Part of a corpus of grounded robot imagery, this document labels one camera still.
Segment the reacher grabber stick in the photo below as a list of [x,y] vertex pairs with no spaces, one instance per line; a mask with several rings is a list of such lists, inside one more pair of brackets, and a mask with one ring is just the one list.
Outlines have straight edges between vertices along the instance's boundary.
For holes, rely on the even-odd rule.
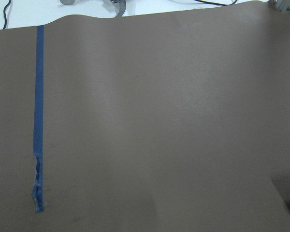
[[[122,17],[126,10],[126,1],[125,0],[109,0],[116,7],[116,17]],[[73,5],[76,0],[60,0],[62,5]]]

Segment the brown paper table cover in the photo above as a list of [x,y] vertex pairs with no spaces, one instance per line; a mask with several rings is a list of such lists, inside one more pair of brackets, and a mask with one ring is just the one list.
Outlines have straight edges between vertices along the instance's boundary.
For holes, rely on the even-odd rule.
[[267,3],[0,31],[0,232],[290,232],[290,13]]

